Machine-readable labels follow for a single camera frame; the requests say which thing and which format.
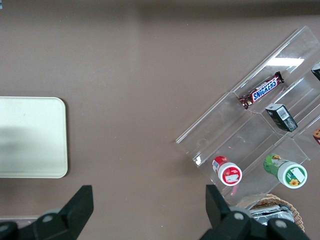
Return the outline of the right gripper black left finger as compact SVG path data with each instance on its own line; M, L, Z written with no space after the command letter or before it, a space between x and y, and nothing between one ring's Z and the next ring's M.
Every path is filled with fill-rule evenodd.
M83 185L57 212L49 212L18 228L14 221L0 224L2 240L76 240L94 211L93 187Z

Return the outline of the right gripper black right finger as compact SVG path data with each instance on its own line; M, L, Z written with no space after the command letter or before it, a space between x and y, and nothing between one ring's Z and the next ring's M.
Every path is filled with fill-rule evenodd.
M308 240L295 223L273 218L263 225L243 210L231 210L218 188L207 185L205 208L211 228L201 240Z

